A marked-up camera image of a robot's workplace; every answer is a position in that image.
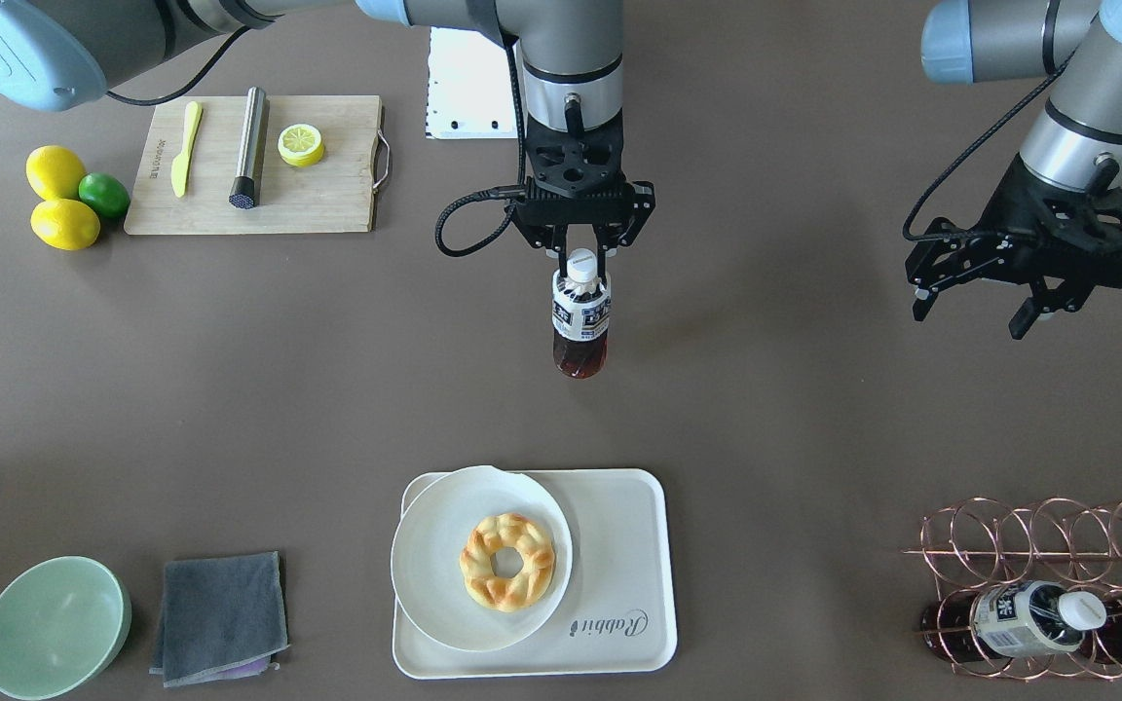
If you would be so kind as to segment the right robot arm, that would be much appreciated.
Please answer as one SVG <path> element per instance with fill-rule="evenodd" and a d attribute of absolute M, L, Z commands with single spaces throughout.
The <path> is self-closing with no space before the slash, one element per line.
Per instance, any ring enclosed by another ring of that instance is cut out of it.
<path fill-rule="evenodd" d="M 573 267 L 567 230 L 595 232 L 597 274 L 655 211 L 654 186 L 620 168 L 619 1 L 361 1 L 374 19 L 480 34 L 505 53 L 517 128 L 515 185 L 457 199 L 503 201 L 504 225 Z M 0 1 L 0 94 L 45 111 L 93 102 L 215 36 L 227 43 L 309 1 Z"/>

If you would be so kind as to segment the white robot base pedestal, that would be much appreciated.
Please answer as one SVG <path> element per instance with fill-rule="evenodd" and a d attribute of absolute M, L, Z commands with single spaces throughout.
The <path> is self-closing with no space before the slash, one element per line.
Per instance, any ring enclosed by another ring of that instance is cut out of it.
<path fill-rule="evenodd" d="M 476 31 L 433 27 L 427 68 L 427 138 L 517 137 L 511 71 L 500 46 Z"/>

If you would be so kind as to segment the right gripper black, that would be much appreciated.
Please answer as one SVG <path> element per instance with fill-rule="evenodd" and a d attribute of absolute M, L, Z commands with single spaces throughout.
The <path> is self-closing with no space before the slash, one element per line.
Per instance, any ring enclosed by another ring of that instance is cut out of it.
<path fill-rule="evenodd" d="M 597 275 L 609 284 L 607 256 L 632 245 L 655 212 L 655 188 L 628 181 L 620 169 L 623 116 L 573 137 L 526 117 L 527 156 L 533 166 L 511 221 L 535 248 L 557 257 L 552 288 L 567 276 L 567 225 L 595 228 Z"/>

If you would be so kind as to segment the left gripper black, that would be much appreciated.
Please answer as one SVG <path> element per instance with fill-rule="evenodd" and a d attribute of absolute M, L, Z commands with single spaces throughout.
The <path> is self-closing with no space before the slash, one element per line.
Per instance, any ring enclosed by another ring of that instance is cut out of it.
<path fill-rule="evenodd" d="M 1119 164 L 1109 154 L 1087 188 L 1059 188 L 1015 157 L 971 228 L 935 218 L 910 253 L 907 279 L 922 322 L 942 290 L 976 278 L 1029 284 L 1031 296 L 1009 322 L 1023 339 L 1039 319 L 1079 311 L 1088 285 L 1122 288 L 1122 190 L 1112 183 Z M 1050 287 L 1046 277 L 1059 279 Z"/>

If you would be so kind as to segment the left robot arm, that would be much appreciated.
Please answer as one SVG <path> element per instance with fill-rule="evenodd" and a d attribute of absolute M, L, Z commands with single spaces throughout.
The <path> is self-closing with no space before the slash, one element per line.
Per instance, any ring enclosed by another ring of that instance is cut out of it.
<path fill-rule="evenodd" d="M 1026 284 L 1009 323 L 1020 339 L 1122 288 L 1122 1 L 941 1 L 920 52 L 935 83 L 1037 77 L 1047 99 L 980 221 L 939 216 L 914 237 L 916 319 L 955 285 Z"/>

